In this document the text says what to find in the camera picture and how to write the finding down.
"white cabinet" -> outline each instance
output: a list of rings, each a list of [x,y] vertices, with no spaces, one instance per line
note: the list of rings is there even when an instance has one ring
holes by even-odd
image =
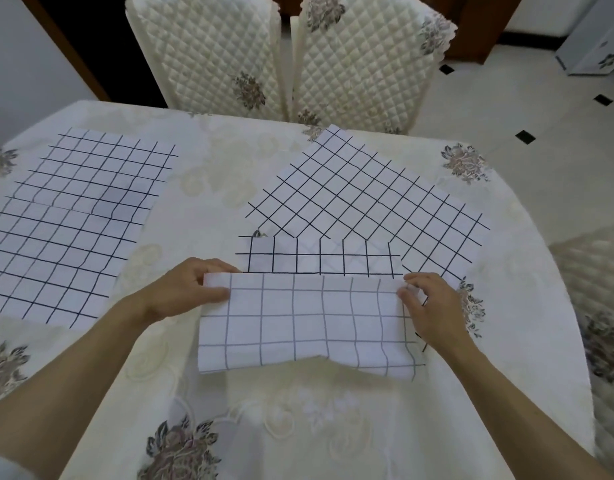
[[[556,52],[568,74],[614,69],[614,0],[598,0]]]

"forearm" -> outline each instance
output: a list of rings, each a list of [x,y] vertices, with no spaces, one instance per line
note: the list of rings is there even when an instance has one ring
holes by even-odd
[[[57,479],[145,325],[121,301],[0,401],[0,456]]]
[[[517,480],[613,478],[475,346],[445,359]]]

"paper sheet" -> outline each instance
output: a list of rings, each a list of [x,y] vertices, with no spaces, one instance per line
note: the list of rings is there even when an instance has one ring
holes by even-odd
[[[240,237],[239,268],[249,273],[402,276],[402,261],[391,245],[376,246],[358,236],[343,242],[323,237],[316,242],[288,235]]]
[[[357,235],[391,244],[407,271],[458,287],[491,227],[482,213],[372,152],[335,125],[265,186],[245,212],[267,235],[315,242]]]
[[[88,329],[177,157],[80,128],[55,141],[0,202],[0,313]]]
[[[413,379],[422,347],[396,290],[402,280],[305,274],[207,274],[231,299],[205,305],[198,368],[216,372],[325,356]]]

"quilted chair cover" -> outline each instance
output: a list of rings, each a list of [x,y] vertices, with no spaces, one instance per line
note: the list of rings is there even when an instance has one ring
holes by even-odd
[[[614,226],[550,249],[574,305],[587,355],[596,457],[614,471]]]
[[[407,133],[456,26],[419,0],[302,0],[291,120]]]
[[[126,0],[169,107],[288,121],[271,0]]]

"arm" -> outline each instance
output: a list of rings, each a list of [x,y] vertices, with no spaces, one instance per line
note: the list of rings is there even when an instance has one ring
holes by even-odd
[[[152,323],[229,298],[205,273],[235,272],[189,258],[121,299],[71,347],[0,401],[0,456],[43,480],[57,479],[140,334]]]
[[[411,273],[405,280],[429,298],[422,306],[399,290],[416,331],[454,371],[515,478],[613,480],[478,350],[465,329],[460,296],[440,276]]]

